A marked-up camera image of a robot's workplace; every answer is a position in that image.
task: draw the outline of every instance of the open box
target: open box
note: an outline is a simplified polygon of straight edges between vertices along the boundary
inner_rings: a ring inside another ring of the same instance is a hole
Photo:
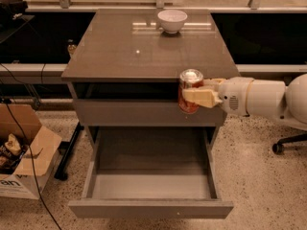
[[[226,218],[233,204],[215,186],[211,131],[100,127],[82,199],[70,208],[81,218]]]
[[[59,156],[58,147],[61,137],[40,123],[30,105],[0,104],[1,142],[7,141],[10,133],[19,138],[24,136],[9,109],[24,130],[27,141],[31,143],[35,174],[38,187],[42,192]],[[29,149],[12,174],[0,173],[0,196],[39,199]]]

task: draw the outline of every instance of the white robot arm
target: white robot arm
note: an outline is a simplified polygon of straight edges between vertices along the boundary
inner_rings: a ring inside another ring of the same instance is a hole
[[[204,80],[199,88],[182,90],[183,98],[226,113],[258,115],[280,125],[307,131],[307,74],[287,87],[283,81],[232,78]]]

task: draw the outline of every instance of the drawer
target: drawer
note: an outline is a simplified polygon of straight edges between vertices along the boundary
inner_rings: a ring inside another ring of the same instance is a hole
[[[69,207],[80,218],[226,218],[233,204],[219,197],[209,133],[100,127],[82,199]]]
[[[194,114],[182,112],[177,102],[74,100],[84,126],[220,127],[226,114],[218,107]]]

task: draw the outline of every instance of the brown tabletop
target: brown tabletop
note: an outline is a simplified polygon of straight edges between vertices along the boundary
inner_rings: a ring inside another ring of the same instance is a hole
[[[177,34],[160,27],[156,9],[101,9],[62,74],[64,81],[177,81],[188,68],[205,78],[238,70],[207,10],[188,14]]]

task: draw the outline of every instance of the cardboard box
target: cardboard box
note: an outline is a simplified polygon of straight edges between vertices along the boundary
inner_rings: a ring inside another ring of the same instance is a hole
[[[2,143],[8,140],[10,133],[20,138],[24,137],[8,107],[31,143],[35,174],[42,192],[58,159],[61,137],[40,123],[30,105],[9,104],[6,106],[0,103],[0,141]],[[39,199],[29,149],[13,174],[0,173],[0,196]]]

